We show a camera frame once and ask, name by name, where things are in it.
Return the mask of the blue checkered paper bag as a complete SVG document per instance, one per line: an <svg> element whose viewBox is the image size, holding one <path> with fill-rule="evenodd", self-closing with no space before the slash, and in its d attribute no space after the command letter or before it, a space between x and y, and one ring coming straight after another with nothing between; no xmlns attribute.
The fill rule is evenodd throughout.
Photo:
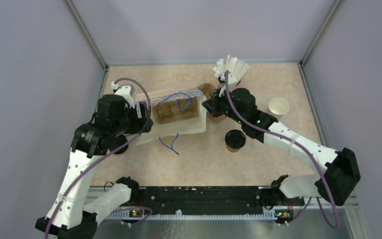
<svg viewBox="0 0 382 239"><path fill-rule="evenodd" d="M189 89L165 89L150 92L151 120L149 133L143 133L135 145L157 141L175 154L174 143L181 134L206 131L206 110L201 103L207 99L197 87Z"/></svg>

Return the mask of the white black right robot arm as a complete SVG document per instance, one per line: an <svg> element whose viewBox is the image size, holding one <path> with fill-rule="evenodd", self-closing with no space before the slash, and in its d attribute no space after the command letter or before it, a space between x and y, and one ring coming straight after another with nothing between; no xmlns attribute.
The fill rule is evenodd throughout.
<svg viewBox="0 0 382 239"><path fill-rule="evenodd" d="M214 118L226 116L241 125L250 138L283 150L310 166L315 174L288 176L272 191L272 200L285 205L295 197L319 197L342 206L361 179L355 153L329 148L292 131L261 111L249 90L239 88L220 96L215 90L202 106Z"/></svg>

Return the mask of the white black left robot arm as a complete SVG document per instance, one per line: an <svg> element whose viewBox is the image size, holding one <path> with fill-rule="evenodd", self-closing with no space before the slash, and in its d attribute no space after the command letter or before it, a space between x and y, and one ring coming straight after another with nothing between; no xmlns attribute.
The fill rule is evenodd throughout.
<svg viewBox="0 0 382 239"><path fill-rule="evenodd" d="M133 141L149 132L151 102L134 103L129 96L104 95L88 123L74 133L69 163L57 198L46 216L36 221L36 229L59 239L91 239L99 225L121 204L133 206L139 201L137 182L122 178L103 195L86 203L96 167L109 156L126 149Z"/></svg>

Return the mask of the single brown paper cup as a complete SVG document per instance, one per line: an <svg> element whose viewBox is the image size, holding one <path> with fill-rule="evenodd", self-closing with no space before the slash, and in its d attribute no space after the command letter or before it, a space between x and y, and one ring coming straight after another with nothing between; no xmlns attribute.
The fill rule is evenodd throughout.
<svg viewBox="0 0 382 239"><path fill-rule="evenodd" d="M226 146L226 149L229 151L229 152L232 152L232 153L235 153L235 152L238 152L241 147L231 147L229 145Z"/></svg>

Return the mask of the black plastic cup lid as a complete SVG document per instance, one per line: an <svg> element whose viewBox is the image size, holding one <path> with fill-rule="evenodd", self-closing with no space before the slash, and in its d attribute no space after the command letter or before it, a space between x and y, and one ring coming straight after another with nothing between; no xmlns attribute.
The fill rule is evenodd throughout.
<svg viewBox="0 0 382 239"><path fill-rule="evenodd" d="M245 134L237 129L230 130L225 135L225 144L231 147L243 147L246 144Z"/></svg>

